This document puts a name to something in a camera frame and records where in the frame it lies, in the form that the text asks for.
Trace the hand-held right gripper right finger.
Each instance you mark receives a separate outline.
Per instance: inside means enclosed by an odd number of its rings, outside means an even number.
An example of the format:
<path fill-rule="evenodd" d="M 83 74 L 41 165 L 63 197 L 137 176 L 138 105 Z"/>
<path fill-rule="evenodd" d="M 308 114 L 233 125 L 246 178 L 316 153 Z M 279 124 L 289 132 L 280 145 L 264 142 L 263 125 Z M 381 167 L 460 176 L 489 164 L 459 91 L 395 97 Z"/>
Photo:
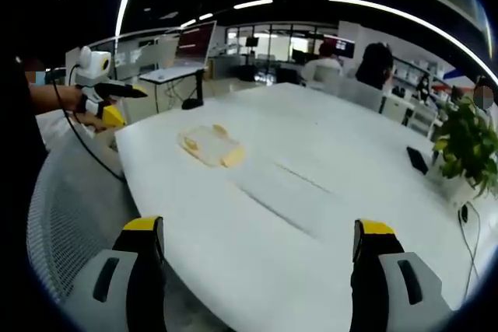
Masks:
<path fill-rule="evenodd" d="M 351 331 L 439 331 L 453 313 L 439 277 L 383 222 L 355 221 L 350 285 Z"/>

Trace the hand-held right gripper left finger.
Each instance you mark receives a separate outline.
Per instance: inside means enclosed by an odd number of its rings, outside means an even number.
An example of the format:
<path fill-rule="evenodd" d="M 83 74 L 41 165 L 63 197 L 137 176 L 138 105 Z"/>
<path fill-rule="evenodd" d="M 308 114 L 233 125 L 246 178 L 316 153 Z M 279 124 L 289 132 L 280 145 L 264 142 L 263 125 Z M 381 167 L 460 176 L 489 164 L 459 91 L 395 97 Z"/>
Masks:
<path fill-rule="evenodd" d="M 76 275 L 63 310 L 81 331 L 165 331 L 163 218 L 131 220 Z"/>

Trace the person's left hand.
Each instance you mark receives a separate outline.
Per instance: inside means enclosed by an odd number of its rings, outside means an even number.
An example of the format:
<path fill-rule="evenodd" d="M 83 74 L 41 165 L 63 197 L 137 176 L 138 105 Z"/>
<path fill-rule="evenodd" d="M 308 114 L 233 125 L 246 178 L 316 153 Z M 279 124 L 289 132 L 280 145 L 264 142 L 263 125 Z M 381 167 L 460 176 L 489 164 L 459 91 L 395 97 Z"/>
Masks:
<path fill-rule="evenodd" d="M 95 101 L 83 93 L 72 110 L 72 117 L 81 125 L 93 127 L 96 132 L 113 128 L 114 125 L 103 118 L 104 104 L 104 101 Z"/>

